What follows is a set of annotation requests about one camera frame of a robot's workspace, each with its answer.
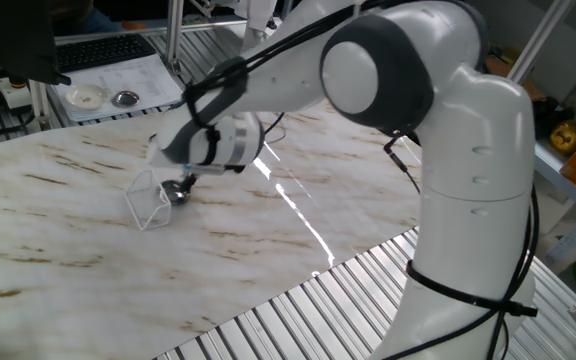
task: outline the shelf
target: shelf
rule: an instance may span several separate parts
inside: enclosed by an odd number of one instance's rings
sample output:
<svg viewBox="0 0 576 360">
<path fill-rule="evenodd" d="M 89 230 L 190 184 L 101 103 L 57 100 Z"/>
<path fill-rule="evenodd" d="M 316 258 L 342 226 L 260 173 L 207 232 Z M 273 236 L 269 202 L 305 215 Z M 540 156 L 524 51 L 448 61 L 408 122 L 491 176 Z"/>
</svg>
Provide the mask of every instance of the shelf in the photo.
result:
<svg viewBox="0 0 576 360">
<path fill-rule="evenodd" d="M 559 173 L 565 162 L 566 158 L 559 155 L 546 140 L 537 141 L 535 145 L 535 170 L 576 203 L 576 186 Z"/>
</svg>

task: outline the transparent container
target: transparent container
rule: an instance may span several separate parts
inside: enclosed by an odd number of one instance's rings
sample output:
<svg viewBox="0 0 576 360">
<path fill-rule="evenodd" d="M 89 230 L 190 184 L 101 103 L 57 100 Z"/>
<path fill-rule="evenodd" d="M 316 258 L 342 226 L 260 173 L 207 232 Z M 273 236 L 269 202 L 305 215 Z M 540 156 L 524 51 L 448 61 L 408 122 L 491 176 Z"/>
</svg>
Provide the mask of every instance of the transparent container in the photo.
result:
<svg viewBox="0 0 576 360">
<path fill-rule="evenodd" d="M 126 190 L 126 201 L 141 230 L 166 226 L 171 204 L 153 170 L 142 171 Z"/>
</svg>

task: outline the metal grating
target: metal grating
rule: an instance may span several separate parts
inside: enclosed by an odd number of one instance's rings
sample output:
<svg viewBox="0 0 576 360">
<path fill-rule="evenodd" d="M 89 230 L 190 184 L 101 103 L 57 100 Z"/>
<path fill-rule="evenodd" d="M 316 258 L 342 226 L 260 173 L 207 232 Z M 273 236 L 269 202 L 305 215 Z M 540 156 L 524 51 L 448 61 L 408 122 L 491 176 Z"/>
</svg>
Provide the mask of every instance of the metal grating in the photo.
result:
<svg viewBox="0 0 576 360">
<path fill-rule="evenodd" d="M 397 313 L 417 230 L 355 256 L 154 360 L 365 359 Z M 538 260 L 535 304 L 506 359 L 576 359 L 576 295 Z"/>
</svg>

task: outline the black cable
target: black cable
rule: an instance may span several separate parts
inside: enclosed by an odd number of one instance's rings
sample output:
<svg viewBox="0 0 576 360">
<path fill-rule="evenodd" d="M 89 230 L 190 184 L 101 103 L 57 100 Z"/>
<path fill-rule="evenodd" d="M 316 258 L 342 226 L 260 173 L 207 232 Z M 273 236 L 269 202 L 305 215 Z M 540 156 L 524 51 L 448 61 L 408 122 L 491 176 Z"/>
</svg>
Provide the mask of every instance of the black cable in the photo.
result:
<svg viewBox="0 0 576 360">
<path fill-rule="evenodd" d="M 361 5 L 361 11 L 370 10 L 379 6 L 395 6 L 403 2 L 407 1 L 367 0 Z M 305 26 L 304 28 L 260 51 L 252 57 L 231 65 L 218 74 L 211 74 L 198 84 L 188 86 L 184 92 L 184 97 L 188 103 L 188 110 L 195 124 L 201 128 L 210 128 L 208 123 L 201 121 L 199 118 L 199 113 L 197 112 L 195 105 L 196 101 L 199 100 L 208 91 L 225 87 L 230 83 L 235 83 L 238 81 L 239 77 L 246 76 L 282 52 L 332 30 L 336 26 L 343 23 L 345 20 L 351 18 L 353 14 L 354 5 L 347 6 L 310 25 Z"/>
<path fill-rule="evenodd" d="M 270 126 L 268 127 L 268 129 L 266 129 L 266 131 L 264 131 L 264 135 L 268 135 L 268 133 L 270 133 L 270 131 L 271 131 L 272 129 L 274 129 L 275 126 L 277 126 L 277 124 L 279 124 L 279 123 L 281 122 L 281 120 L 284 118 L 284 115 L 285 115 L 285 114 L 286 114 L 286 113 L 281 113 L 281 114 L 279 114 L 279 117 L 277 118 L 277 120 L 275 120 L 275 122 L 272 123 L 272 125 L 270 125 Z"/>
<path fill-rule="evenodd" d="M 506 324 L 506 320 L 502 321 L 503 328 L 504 328 L 504 336 L 506 337 L 506 346 L 504 346 L 504 353 L 501 354 L 501 359 L 506 359 L 506 355 L 508 354 L 508 347 L 510 346 L 510 333 L 508 332 L 508 324 Z"/>
<path fill-rule="evenodd" d="M 415 178 L 413 178 L 412 175 L 410 175 L 410 172 L 408 172 L 408 171 L 406 171 L 406 175 L 408 175 L 408 178 L 410 178 L 410 181 L 412 181 L 412 184 L 415 185 L 415 189 L 417 189 L 417 192 L 419 194 L 421 194 L 421 189 L 419 189 L 419 185 L 417 185 Z"/>
<path fill-rule="evenodd" d="M 531 235 L 532 241 L 529 244 L 524 243 L 524 250 L 522 251 L 522 253 L 528 254 L 526 262 L 525 262 L 525 264 L 528 264 L 528 266 L 524 265 L 524 267 L 521 269 L 520 273 L 517 275 L 516 278 L 515 278 L 515 276 L 513 276 L 513 280 L 511 281 L 511 284 L 508 288 L 506 296 L 504 297 L 504 300 L 510 300 L 510 298 L 512 298 L 515 295 L 517 290 L 519 290 L 519 287 L 524 282 L 526 276 L 528 275 L 528 272 L 530 271 L 529 265 L 532 264 L 532 260 L 535 256 L 535 251 L 537 249 L 537 243 L 538 243 L 538 237 L 539 237 L 539 206 L 537 204 L 537 192 L 535 191 L 534 186 L 533 186 L 532 193 L 531 193 L 530 197 L 531 197 L 531 204 L 532 204 L 532 219 L 533 219 L 533 224 L 534 224 L 532 227 L 533 233 Z M 492 342 L 494 342 L 494 343 L 496 343 L 497 338 L 499 338 L 499 333 L 501 331 L 501 326 L 502 326 L 504 315 L 505 315 L 505 313 L 500 312 L 499 316 L 497 317 L 497 322 L 495 323 L 495 327 L 494 327 L 493 335 L 492 335 Z M 487 355 L 486 359 L 492 360 L 494 358 L 494 352 L 495 352 L 495 348 L 494 348 L 494 346 L 491 346 L 488 349 L 488 355 Z"/>
<path fill-rule="evenodd" d="M 9 134 L 9 133 L 11 133 L 11 132 L 15 132 L 15 131 L 21 130 L 21 129 L 23 129 L 24 127 L 26 127 L 26 125 L 30 124 L 34 119 L 35 119 L 35 114 L 32 113 L 32 114 L 30 114 L 30 116 L 28 117 L 28 119 L 23 122 L 23 124 L 17 125 L 17 126 L 13 126 L 13 127 L 11 127 L 11 128 L 0 129 L 0 135 Z"/>
<path fill-rule="evenodd" d="M 406 166 L 406 164 L 404 164 L 403 161 L 401 161 L 401 159 L 399 158 L 399 156 L 397 156 L 397 154 L 395 154 L 394 151 L 392 151 L 392 146 L 395 144 L 395 142 L 398 140 L 398 137 L 393 137 L 392 139 L 390 139 L 390 141 L 388 141 L 388 143 L 386 143 L 386 145 L 384 145 L 384 151 L 386 152 L 386 154 L 388 154 L 388 156 L 390 156 L 390 158 L 392 159 L 392 161 L 395 162 L 395 164 L 397 164 L 397 166 L 399 167 L 399 169 L 406 175 L 408 175 L 408 178 L 410 179 L 410 181 L 412 181 L 412 184 L 415 186 L 415 189 L 417 189 L 417 192 L 419 194 L 421 194 L 421 189 L 419 189 L 419 185 L 417 185 L 417 182 L 415 181 L 415 178 L 412 177 L 412 175 L 410 174 L 410 171 L 408 171 L 408 166 Z"/>
<path fill-rule="evenodd" d="M 519 257 L 519 260 L 518 260 L 517 265 L 515 267 L 515 271 L 513 273 L 512 278 L 511 278 L 510 285 L 508 287 L 508 290 L 506 291 L 506 295 L 504 296 L 504 298 L 506 298 L 509 293 L 512 293 L 512 295 L 510 296 L 510 297 L 512 297 L 514 295 L 514 293 L 516 292 L 516 289 L 518 289 L 519 286 L 521 285 L 521 283 L 519 283 L 519 285 L 515 285 L 516 281 L 518 279 L 525 278 L 525 275 L 527 275 L 528 271 L 530 271 L 530 265 L 531 265 L 532 259 L 534 257 L 534 249 L 536 249 L 536 247 L 537 247 L 537 241 L 539 238 L 539 205 L 537 203 L 537 193 L 535 191 L 534 186 L 532 188 L 531 200 L 532 200 L 532 214 L 530 214 L 530 213 L 528 214 L 528 221 L 526 223 L 526 232 L 525 232 L 525 236 L 524 236 L 524 246 L 522 249 L 522 254 Z M 480 325 L 482 325 L 486 321 L 490 320 L 497 313 L 498 313 L 498 311 L 496 311 L 496 310 L 490 310 L 490 311 L 486 312 L 483 316 L 478 318 L 477 320 L 475 320 L 475 321 L 471 322 L 470 324 L 462 327 L 461 329 L 457 329 L 457 330 L 455 330 L 449 334 L 446 334 L 444 336 L 440 336 L 436 339 L 427 341 L 421 345 L 417 345 L 417 346 L 410 348 L 408 350 L 404 350 L 404 351 L 399 352 L 395 355 L 389 356 L 384 360 L 401 359 L 403 357 L 410 356 L 410 355 L 416 354 L 418 352 L 424 351 L 426 349 L 429 349 L 431 347 L 434 347 L 436 345 L 442 344 L 446 341 L 450 341 L 454 338 L 457 338 L 461 335 L 464 335 L 464 334 L 474 330 L 475 328 L 479 327 Z M 491 344 L 491 347 L 494 348 L 494 347 L 496 347 L 496 345 L 497 345 L 497 338 L 494 338 L 494 342 Z"/>
</svg>

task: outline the small metal bowl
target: small metal bowl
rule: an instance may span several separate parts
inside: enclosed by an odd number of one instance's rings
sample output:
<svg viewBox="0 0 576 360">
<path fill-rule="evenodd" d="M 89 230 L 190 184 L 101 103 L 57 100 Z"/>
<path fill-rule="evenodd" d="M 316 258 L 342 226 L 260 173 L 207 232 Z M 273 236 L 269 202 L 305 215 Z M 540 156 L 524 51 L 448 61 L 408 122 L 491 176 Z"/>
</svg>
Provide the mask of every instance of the small metal bowl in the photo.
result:
<svg viewBox="0 0 576 360">
<path fill-rule="evenodd" d="M 133 107 L 139 104 L 139 95 L 132 91 L 120 91 L 112 98 L 112 104 L 121 108 Z"/>
</svg>

